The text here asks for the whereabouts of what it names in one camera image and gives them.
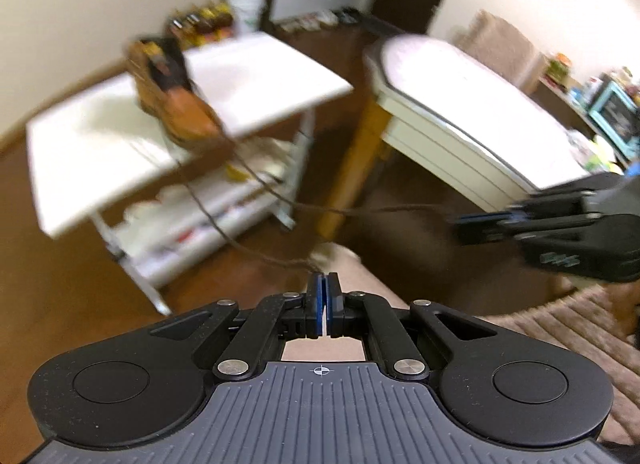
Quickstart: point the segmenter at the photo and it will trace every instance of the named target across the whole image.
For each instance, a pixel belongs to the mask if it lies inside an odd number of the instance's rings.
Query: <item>teal microwave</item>
[[[598,91],[589,108],[589,117],[626,159],[636,157],[640,129],[638,109],[618,83],[611,80]]]

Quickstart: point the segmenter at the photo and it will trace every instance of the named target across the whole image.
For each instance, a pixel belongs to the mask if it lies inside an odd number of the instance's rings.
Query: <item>metal screw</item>
[[[249,370],[249,365],[240,359],[224,360],[218,365],[218,371],[227,376],[239,376]]]
[[[394,364],[396,372],[406,376],[417,376],[424,372],[424,363],[417,359],[401,359]]]

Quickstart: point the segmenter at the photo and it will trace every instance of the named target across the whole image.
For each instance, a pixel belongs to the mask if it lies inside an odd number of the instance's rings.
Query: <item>shelf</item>
[[[263,181],[274,183],[270,175],[263,175]],[[222,215],[227,209],[252,193],[262,185],[253,179],[242,183],[229,181],[222,168],[192,183],[194,192],[206,210],[213,216]],[[148,216],[132,223],[122,222],[113,228],[120,249],[137,263],[150,252],[170,247],[181,235],[207,222],[207,217],[189,194],[170,202],[162,203]]]
[[[272,212],[277,199],[270,193],[247,202],[240,209],[233,209],[216,220],[222,231],[236,237],[265,219]],[[154,286],[167,284],[179,273],[197,264],[210,253],[225,244],[225,240],[213,227],[202,228],[192,237],[173,250],[156,251],[147,254],[132,265]]]
[[[264,33],[186,53],[191,79],[237,139],[353,88],[324,66]],[[158,120],[140,110],[129,74],[41,112],[27,124],[29,169],[40,228],[58,237],[176,169]]]

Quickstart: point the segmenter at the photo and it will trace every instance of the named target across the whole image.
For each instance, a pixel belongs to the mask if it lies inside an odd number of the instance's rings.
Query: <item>boot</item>
[[[218,116],[193,93],[175,38],[140,38],[129,45],[127,53],[140,108],[160,120],[174,143],[195,150],[220,135]]]

